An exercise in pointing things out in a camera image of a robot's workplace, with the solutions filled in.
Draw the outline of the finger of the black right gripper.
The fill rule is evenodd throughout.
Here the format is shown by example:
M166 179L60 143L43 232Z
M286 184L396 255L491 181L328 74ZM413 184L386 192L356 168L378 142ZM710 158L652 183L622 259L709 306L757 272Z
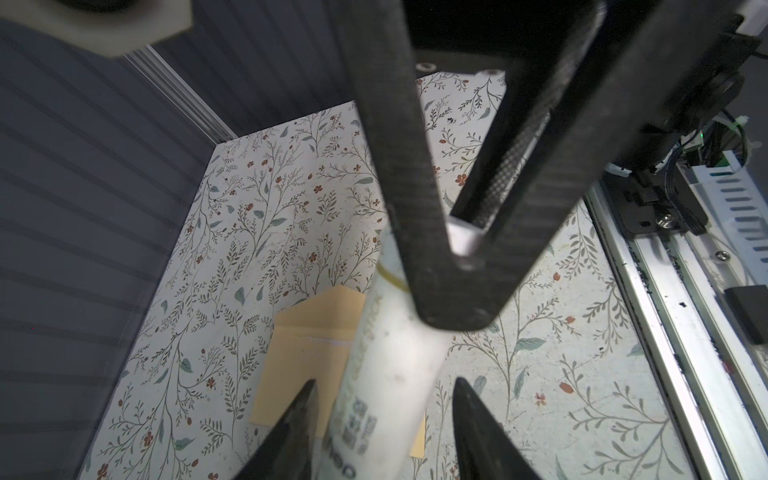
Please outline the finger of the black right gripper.
M734 1L330 1L418 318L487 327L566 216L716 41ZM420 66L503 74L452 210Z

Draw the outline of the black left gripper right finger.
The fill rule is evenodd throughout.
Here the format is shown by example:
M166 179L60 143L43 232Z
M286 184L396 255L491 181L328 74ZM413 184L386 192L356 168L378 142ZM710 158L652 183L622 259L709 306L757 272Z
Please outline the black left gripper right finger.
M539 479L469 382L458 377L452 398L460 479Z

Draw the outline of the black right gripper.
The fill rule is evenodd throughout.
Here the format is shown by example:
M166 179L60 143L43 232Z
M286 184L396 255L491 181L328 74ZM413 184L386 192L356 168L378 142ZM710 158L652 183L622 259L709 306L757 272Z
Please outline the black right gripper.
M701 51L740 9L738 1L406 1L403 57L452 73L506 73L480 167L502 167L530 147L531 168L601 168L650 106L648 72Z

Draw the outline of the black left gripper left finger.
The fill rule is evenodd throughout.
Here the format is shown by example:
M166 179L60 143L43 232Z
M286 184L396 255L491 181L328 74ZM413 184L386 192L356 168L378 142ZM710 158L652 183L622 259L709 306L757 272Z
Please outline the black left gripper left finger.
M318 410L316 380L310 379L234 479L310 479Z

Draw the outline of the manila paper envelope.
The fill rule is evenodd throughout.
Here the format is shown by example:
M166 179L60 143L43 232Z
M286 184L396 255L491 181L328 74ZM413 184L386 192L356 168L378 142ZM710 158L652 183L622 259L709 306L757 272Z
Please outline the manila paper envelope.
M293 395L314 380L319 398L316 435L326 433L364 303L363 294L339 286L276 316L252 423L275 426Z

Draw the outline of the white glue stick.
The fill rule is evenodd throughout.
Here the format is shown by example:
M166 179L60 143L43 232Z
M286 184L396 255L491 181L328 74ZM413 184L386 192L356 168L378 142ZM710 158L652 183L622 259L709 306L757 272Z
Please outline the white glue stick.
M391 230L313 469L316 479L395 479L454 336L417 315Z

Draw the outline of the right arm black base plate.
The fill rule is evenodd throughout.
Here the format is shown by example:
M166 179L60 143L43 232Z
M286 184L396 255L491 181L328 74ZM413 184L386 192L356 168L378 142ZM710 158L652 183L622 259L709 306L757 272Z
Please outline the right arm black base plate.
M603 189L614 220L623 237L632 240L662 232L689 230L690 222L704 228L709 217L678 170L671 174L670 200L664 172L635 172L628 177L606 173Z

